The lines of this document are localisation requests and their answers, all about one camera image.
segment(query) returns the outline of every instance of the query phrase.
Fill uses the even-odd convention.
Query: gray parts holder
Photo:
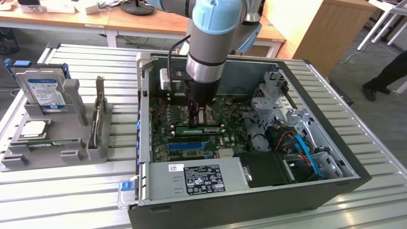
[[[83,103],[78,80],[67,79],[63,88],[73,100],[66,112],[43,113],[39,105],[26,105],[27,113],[2,160],[2,172],[106,162],[113,104],[106,103],[103,122],[99,125],[99,146],[91,149],[95,104]],[[25,129],[30,122],[45,125],[43,131],[41,129],[35,134],[27,134]]]

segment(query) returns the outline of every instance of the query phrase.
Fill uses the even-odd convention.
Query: black shoe
[[[369,101],[374,102],[377,100],[377,90],[364,86],[362,93]]]
[[[390,94],[393,91],[388,88],[388,87],[384,87],[381,89],[377,89],[378,92],[382,92],[384,94]]]

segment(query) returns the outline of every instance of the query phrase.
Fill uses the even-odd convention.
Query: white table
[[[130,228],[126,209],[118,209],[122,179],[137,168],[137,53],[139,50],[67,45],[46,49],[39,62],[70,65],[81,80],[85,102],[95,101],[95,79],[106,78],[114,103],[109,162],[97,165],[0,173],[0,228]],[[405,228],[407,223],[407,173],[384,143],[356,115],[312,65],[286,61],[325,112],[373,180],[356,192],[334,198],[318,210],[237,223],[217,229],[332,229],[361,226]],[[294,102],[302,108],[299,98]],[[0,122],[3,150],[15,133],[26,101],[21,92]]]

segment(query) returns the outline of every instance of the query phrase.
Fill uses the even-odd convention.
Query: robotic arm
[[[186,96],[190,127],[217,95],[231,50],[250,51],[262,28],[265,0],[147,0],[157,8],[191,18]]]

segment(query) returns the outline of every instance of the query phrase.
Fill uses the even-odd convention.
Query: power supply label
[[[185,167],[189,195],[225,192],[219,165]]]
[[[29,84],[41,106],[47,109],[66,107],[65,97],[58,91],[58,81],[55,79],[29,79]]]

